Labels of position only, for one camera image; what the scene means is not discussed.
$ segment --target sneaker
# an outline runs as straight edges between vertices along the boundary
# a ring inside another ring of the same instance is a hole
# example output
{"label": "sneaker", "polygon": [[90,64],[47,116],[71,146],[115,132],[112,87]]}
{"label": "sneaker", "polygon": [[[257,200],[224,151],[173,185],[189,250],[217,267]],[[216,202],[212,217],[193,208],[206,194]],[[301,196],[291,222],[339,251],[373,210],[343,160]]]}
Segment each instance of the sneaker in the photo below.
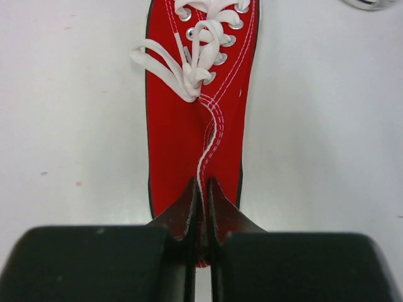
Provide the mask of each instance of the sneaker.
{"label": "sneaker", "polygon": [[[132,58],[148,70],[150,207],[153,216],[162,213],[196,176],[206,246],[208,179],[216,177],[239,206],[259,0],[154,0],[148,18],[147,39]],[[199,266],[207,264],[201,256]]]}

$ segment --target black rubber edge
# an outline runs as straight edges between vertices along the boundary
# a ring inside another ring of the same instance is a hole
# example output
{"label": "black rubber edge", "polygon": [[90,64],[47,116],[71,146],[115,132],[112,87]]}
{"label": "black rubber edge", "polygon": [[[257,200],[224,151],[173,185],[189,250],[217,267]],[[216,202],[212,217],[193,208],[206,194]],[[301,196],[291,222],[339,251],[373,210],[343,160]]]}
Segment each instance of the black rubber edge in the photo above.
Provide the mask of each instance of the black rubber edge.
{"label": "black rubber edge", "polygon": [[[150,25],[150,14],[152,7],[154,6],[154,1],[151,0],[150,7],[149,7],[149,12],[147,14],[147,25],[145,26],[145,37],[149,37],[149,25]],[[148,71],[146,70],[144,73],[145,77],[145,119],[147,121],[147,148],[149,151],[149,180],[148,180],[148,190],[149,190],[149,204],[150,204],[150,213],[151,213],[151,218],[154,219],[156,217],[156,212],[154,211],[154,206],[152,205],[152,193],[151,193],[151,182],[150,182],[150,140],[149,140],[149,114],[148,114],[148,106],[147,106],[147,73]]]}
{"label": "black rubber edge", "polygon": [[[256,47],[258,46],[258,36],[259,36],[259,26],[260,26],[260,1],[261,0],[256,0],[256,2],[258,3],[258,6],[259,6],[259,9],[258,9],[258,29],[257,29],[258,34],[256,35],[256,43],[254,45],[254,50],[253,50],[253,59],[254,59],[254,55],[256,53]],[[242,154],[241,154],[241,163],[240,163],[240,167],[239,167],[239,181],[238,181],[238,189],[237,189],[237,203],[236,203],[237,208],[241,207],[241,195],[242,195],[243,179],[244,179],[244,169],[242,168]]]}

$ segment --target red canvas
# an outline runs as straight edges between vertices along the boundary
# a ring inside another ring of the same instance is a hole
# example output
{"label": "red canvas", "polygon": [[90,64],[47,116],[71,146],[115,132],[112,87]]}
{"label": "red canvas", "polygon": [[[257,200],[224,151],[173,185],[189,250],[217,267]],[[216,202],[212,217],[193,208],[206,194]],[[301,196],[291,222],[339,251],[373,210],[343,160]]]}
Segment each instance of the red canvas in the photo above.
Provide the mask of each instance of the red canvas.
{"label": "red canvas", "polygon": [[[161,44],[178,63],[181,57],[174,34],[179,33],[183,46],[191,52],[186,31],[207,17],[195,8],[187,8],[191,18],[181,21],[174,12],[174,0],[154,0],[148,16],[146,37]],[[241,29],[222,24],[224,33],[234,35],[236,42],[220,47],[220,52],[228,55],[227,60],[208,70],[217,75],[211,83],[201,86],[200,97],[194,103],[183,101],[158,76],[146,73],[149,193],[155,216],[178,199],[191,177],[198,179],[205,204],[208,179],[216,177],[228,199],[239,206],[242,139],[258,33],[258,0],[251,0],[249,11],[239,13],[239,17],[244,23]],[[148,54],[167,66],[158,54],[150,50]],[[208,259],[200,261],[199,266],[208,264]]]}

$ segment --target white shoelace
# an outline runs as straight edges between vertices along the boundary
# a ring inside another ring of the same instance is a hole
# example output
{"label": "white shoelace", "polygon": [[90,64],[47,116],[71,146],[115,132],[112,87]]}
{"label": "white shoelace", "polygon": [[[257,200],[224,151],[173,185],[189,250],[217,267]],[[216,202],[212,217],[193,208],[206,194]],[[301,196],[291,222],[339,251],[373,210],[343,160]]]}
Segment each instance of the white shoelace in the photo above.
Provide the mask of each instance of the white shoelace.
{"label": "white shoelace", "polygon": [[[179,33],[175,33],[182,66],[161,44],[150,39],[137,43],[131,51],[131,56],[136,63],[164,81],[181,99],[192,103],[200,95],[202,85],[214,80],[215,73],[209,72],[212,65],[222,64],[227,58],[226,54],[220,53],[220,46],[231,46],[235,42],[234,36],[224,33],[221,23],[228,23],[234,28],[243,25],[236,11],[225,8],[234,4],[238,11],[242,12],[247,10],[249,3],[250,0],[175,0],[175,13],[181,20],[190,17],[190,10],[184,8],[186,5],[207,14],[207,20],[199,21],[186,33],[192,40],[192,54],[190,55],[187,47],[183,47]],[[162,57],[169,68],[142,52],[141,48],[153,50]]]}

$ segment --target white surface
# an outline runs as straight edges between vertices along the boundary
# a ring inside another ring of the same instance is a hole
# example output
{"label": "white surface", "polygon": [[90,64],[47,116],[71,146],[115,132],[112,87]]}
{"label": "white surface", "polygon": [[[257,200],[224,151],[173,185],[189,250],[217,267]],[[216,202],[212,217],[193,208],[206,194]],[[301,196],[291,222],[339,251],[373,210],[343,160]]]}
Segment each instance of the white surface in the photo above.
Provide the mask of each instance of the white surface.
{"label": "white surface", "polygon": [[[242,210],[267,230],[370,235],[403,288],[403,5],[263,1]],[[128,51],[149,1],[0,5],[0,266],[37,225],[148,222],[144,72]]]}

